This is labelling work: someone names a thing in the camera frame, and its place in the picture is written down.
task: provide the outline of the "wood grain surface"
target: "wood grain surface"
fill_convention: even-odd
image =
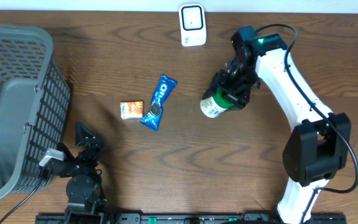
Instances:
[[[39,26],[54,40],[54,57],[73,84],[64,143],[73,151],[76,121],[106,138],[100,162],[109,204],[144,213],[242,213],[272,210],[288,176],[282,151],[287,119],[269,89],[254,90],[242,111],[209,119],[200,99],[211,77],[232,58],[230,36],[242,26],[287,23],[299,30],[296,66],[318,96],[352,121],[358,156],[358,15],[207,13],[207,43],[182,47],[177,13],[0,11],[0,23]],[[279,32],[286,41],[291,32]],[[139,120],[121,120],[120,101],[149,109],[161,74],[178,81],[154,133]],[[354,180],[350,157],[330,187]],[[33,223],[40,213],[63,213],[69,179],[56,178],[6,223]],[[0,201],[0,218],[25,197]],[[358,188],[322,192],[314,212],[343,212],[358,223]]]

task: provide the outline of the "white background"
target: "white background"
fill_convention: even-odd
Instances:
[[[358,13],[356,0],[199,0],[207,12]],[[0,0],[0,9],[177,11],[183,0]]]

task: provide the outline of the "black cable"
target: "black cable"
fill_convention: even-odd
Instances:
[[[285,66],[285,70],[287,71],[288,73],[288,76],[290,77],[292,83],[295,85],[296,89],[299,91],[299,93],[303,96],[303,98],[306,100],[306,102],[308,102],[308,104],[310,105],[311,109],[313,109],[318,115],[320,115],[320,117],[322,117],[325,122],[327,122],[327,124],[329,125],[329,127],[331,127],[331,129],[336,133],[336,135],[341,139],[341,141],[346,145],[348,151],[349,151],[349,154],[351,155],[352,157],[352,160],[353,160],[353,164],[354,164],[354,169],[356,171],[356,176],[355,176],[355,179],[354,179],[354,182],[353,182],[353,185],[346,189],[346,190],[337,190],[337,189],[331,189],[331,188],[328,188],[328,187],[316,187],[315,189],[313,189],[313,195],[311,196],[311,198],[309,199],[309,202],[307,204],[307,207],[306,207],[306,210],[303,212],[303,215],[302,215],[302,219],[301,219],[301,223],[303,223],[304,219],[305,219],[305,216],[306,216],[306,213],[307,211],[309,210],[310,206],[311,206],[311,203],[315,197],[315,195],[318,194],[318,191],[319,190],[325,190],[325,191],[328,191],[328,192],[333,192],[333,193],[338,193],[338,194],[347,194],[347,193],[350,193],[352,192],[354,189],[356,189],[357,185],[358,185],[358,161],[357,161],[357,158],[356,158],[356,155],[354,154],[354,151],[351,147],[351,145],[346,141],[346,139],[344,138],[344,136],[342,135],[342,133],[335,127],[335,125],[330,122],[330,120],[328,120],[328,118],[316,107],[316,105],[308,98],[308,96],[306,95],[306,93],[304,93],[304,91],[301,89],[301,87],[297,84],[296,80],[293,78],[293,75],[291,73],[291,70],[290,70],[290,66],[288,66],[288,55],[290,54],[290,51],[292,49],[292,47],[294,46],[297,38],[298,38],[298,31],[293,27],[293,26],[290,26],[290,25],[286,25],[286,24],[270,24],[270,25],[267,25],[267,26],[264,26],[264,27],[261,27],[259,29],[256,30],[256,33],[266,29],[266,28],[269,28],[269,27],[286,27],[286,28],[289,28],[291,29],[293,32],[294,32],[294,36],[293,36],[293,39],[292,39],[292,42],[290,44],[290,46],[287,48],[287,51],[285,52],[285,55],[284,55],[284,66]]]
[[[31,191],[31,193],[25,198],[23,199],[23,201],[21,203],[18,203],[14,208],[12,208],[12,210],[10,210],[8,213],[6,213],[6,215],[0,220],[0,224],[5,221],[5,219],[11,215],[14,211],[16,211],[20,206],[22,206],[28,199],[31,198],[31,196],[38,190],[38,188],[41,186],[42,183],[42,179],[39,178],[37,185],[34,187],[34,190]]]

